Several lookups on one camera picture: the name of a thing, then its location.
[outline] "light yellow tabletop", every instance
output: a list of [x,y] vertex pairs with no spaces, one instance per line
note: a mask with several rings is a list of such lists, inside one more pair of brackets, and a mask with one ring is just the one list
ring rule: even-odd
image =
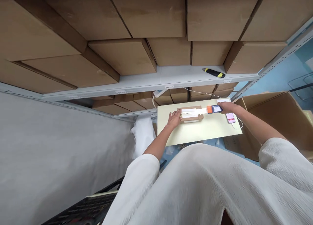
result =
[[[209,105],[216,105],[218,100],[221,99],[158,106],[157,134],[160,134],[160,132],[167,124],[169,113],[177,111],[177,108],[189,106],[201,106],[202,108],[205,108]],[[203,116],[204,119],[200,122],[181,123],[171,133],[166,146],[242,134],[238,119],[235,114],[234,117],[236,122],[234,124],[229,124],[227,122],[225,114],[213,113],[204,114]]]

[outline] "white top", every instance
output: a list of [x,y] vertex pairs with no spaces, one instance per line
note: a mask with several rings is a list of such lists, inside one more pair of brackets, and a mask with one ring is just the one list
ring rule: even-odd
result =
[[206,144],[182,149],[159,176],[135,159],[103,224],[313,224],[313,166],[288,141],[269,139],[260,165]]

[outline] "white wall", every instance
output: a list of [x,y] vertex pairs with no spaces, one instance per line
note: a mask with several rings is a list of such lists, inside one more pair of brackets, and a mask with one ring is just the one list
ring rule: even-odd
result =
[[0,223],[41,224],[124,176],[131,127],[0,93]]

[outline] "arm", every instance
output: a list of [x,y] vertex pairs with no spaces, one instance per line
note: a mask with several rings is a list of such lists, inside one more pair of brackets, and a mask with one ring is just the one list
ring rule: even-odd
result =
[[258,117],[254,116],[253,114],[249,113],[241,106],[230,102],[221,102],[218,103],[218,105],[223,108],[222,114],[232,112],[236,116],[238,116],[260,144],[263,145],[267,140],[275,137],[287,140],[273,127],[271,127]]
[[170,113],[167,125],[161,131],[161,133],[153,140],[149,147],[145,150],[144,154],[152,154],[159,161],[164,153],[166,142],[172,133],[172,131],[180,124],[182,110],[174,111]]

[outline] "cardboard box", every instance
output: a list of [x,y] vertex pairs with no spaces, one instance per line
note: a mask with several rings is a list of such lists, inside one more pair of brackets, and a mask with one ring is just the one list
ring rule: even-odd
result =
[[[180,108],[177,108],[177,111],[179,109],[182,109],[182,111],[184,109],[201,109],[202,107],[201,106],[191,106],[191,107],[180,107]],[[180,121],[181,123],[191,123],[191,122],[200,122],[202,121],[204,118],[203,114],[198,114],[197,116],[194,116],[194,117],[184,117],[182,118],[182,120]]]
[[89,46],[120,75],[157,72],[157,65],[145,39],[91,41]]
[[87,41],[43,0],[0,0],[0,54],[9,61],[78,55]]
[[238,83],[239,82],[218,84],[215,87],[215,91],[225,90],[225,89],[229,89],[229,88],[235,88]]
[[[224,89],[220,91],[213,91],[213,95],[220,96],[221,98],[228,97],[232,92],[234,91],[234,88]],[[212,96],[211,99],[218,99],[219,97]]]
[[89,47],[81,55],[22,62],[79,88],[115,84],[120,80],[120,75]]
[[[313,151],[313,125],[290,93],[274,92],[245,96],[235,103],[275,128],[297,149]],[[261,144],[245,125],[239,140],[244,156],[251,160],[259,160]]]
[[[134,95],[134,101],[138,103],[140,106],[143,106],[145,109],[153,109],[155,108],[152,104],[153,93],[151,91],[141,92],[139,94]],[[156,107],[159,104],[154,100],[154,104]]]
[[86,40],[131,38],[110,0],[45,0]]
[[95,100],[92,109],[109,113],[112,115],[120,115],[130,112],[125,108],[115,105],[114,100]]
[[227,74],[257,73],[286,46],[285,42],[235,41],[225,59]]
[[188,0],[188,40],[237,41],[258,0]]
[[221,66],[231,48],[232,41],[194,41],[192,66]]
[[134,38],[185,37],[185,0],[113,0]]
[[170,90],[168,89],[165,91],[160,97],[154,98],[154,100],[159,104],[159,105],[170,105],[174,104],[171,95],[170,95]]
[[215,88],[215,85],[207,85],[207,86],[194,86],[191,87],[191,96],[203,95],[202,93],[212,93]]
[[190,44],[183,38],[148,38],[152,53],[159,66],[190,65]]
[[188,91],[184,88],[170,89],[170,95],[175,104],[188,102]]
[[143,111],[146,110],[143,106],[134,101],[133,95],[120,94],[114,98],[114,103],[120,107],[123,107],[129,111]]
[[0,82],[41,94],[74,89],[4,59],[0,59]]
[[212,93],[195,95],[194,92],[191,92],[190,95],[191,95],[190,100],[192,102],[194,102],[194,101],[202,101],[202,100],[209,100],[212,97]]
[[313,15],[313,0],[263,0],[241,40],[286,41]]

